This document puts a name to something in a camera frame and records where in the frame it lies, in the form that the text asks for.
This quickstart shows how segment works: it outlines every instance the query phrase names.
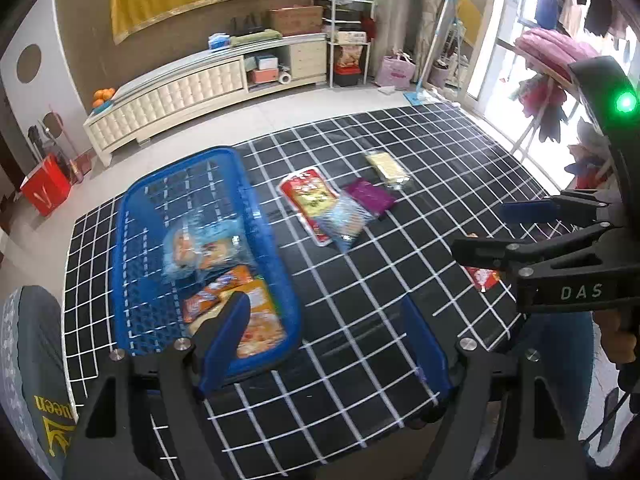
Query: blue jeans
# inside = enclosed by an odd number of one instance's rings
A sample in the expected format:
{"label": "blue jeans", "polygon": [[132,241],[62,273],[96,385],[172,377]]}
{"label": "blue jeans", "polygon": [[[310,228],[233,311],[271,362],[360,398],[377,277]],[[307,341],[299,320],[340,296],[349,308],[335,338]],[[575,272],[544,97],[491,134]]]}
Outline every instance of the blue jeans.
{"label": "blue jeans", "polygon": [[590,312],[532,314],[509,354],[535,348],[554,387],[562,414],[580,430],[593,373],[593,322]]}

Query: green led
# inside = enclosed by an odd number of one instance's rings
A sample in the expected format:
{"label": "green led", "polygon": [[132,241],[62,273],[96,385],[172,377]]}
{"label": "green led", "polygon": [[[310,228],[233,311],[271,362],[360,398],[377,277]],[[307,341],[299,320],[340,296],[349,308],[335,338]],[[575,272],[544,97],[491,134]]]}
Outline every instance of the green led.
{"label": "green led", "polygon": [[616,108],[623,114],[633,112],[638,106],[638,98],[631,92],[623,93],[616,102]]}

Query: circular hole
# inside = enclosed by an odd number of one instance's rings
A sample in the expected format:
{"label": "circular hole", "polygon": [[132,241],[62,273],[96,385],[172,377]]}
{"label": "circular hole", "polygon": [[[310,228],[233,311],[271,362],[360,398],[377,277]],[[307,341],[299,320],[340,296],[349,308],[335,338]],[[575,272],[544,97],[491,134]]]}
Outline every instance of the circular hole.
{"label": "circular hole", "polygon": [[39,46],[32,43],[24,48],[20,53],[18,63],[15,67],[15,71],[21,83],[26,84],[33,81],[33,78],[36,77],[36,74],[40,69],[41,61],[42,53]]}
{"label": "circular hole", "polygon": [[60,119],[59,124],[56,120],[56,115],[58,114],[55,112],[49,112],[42,118],[42,123],[49,129],[51,135],[53,135],[55,139],[57,139],[62,133],[62,128],[60,128],[60,124],[62,124],[62,118],[60,118],[60,116],[58,115],[58,118]]}

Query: human hand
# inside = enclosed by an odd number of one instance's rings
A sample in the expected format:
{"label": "human hand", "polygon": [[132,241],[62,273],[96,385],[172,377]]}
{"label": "human hand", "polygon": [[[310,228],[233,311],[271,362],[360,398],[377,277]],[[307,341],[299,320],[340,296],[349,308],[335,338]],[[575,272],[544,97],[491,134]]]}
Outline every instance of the human hand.
{"label": "human hand", "polygon": [[600,327],[600,344],[609,361],[622,365],[636,360],[638,340],[632,333],[620,330],[622,316],[618,310],[598,310],[593,313],[593,320]]}

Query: grid pattern tablecloth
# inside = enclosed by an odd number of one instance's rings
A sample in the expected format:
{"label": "grid pattern tablecloth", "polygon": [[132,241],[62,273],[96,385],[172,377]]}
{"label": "grid pattern tablecloth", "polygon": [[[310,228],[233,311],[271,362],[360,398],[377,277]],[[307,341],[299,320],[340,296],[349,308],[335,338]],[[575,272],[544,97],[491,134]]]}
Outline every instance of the grid pattern tablecloth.
{"label": "grid pattern tablecloth", "polygon": [[[271,372],[226,386],[202,407],[226,478],[295,474],[352,452],[437,402],[417,374],[399,319],[401,298],[428,288],[432,316],[487,349],[521,319],[504,283],[481,294],[449,252],[464,232],[524,240],[567,232],[557,224],[506,227],[503,201],[545,194],[532,176],[466,115],[449,105],[392,108],[305,124],[236,146],[268,217],[303,308],[299,350]],[[379,183],[363,150],[383,148],[412,173],[412,186],[356,246],[317,247],[276,192],[293,170],[318,166],[338,187]],[[79,412],[100,359],[114,348],[110,283],[119,198],[78,219],[65,287],[64,344]],[[164,476],[180,478],[170,433],[154,410]]]}

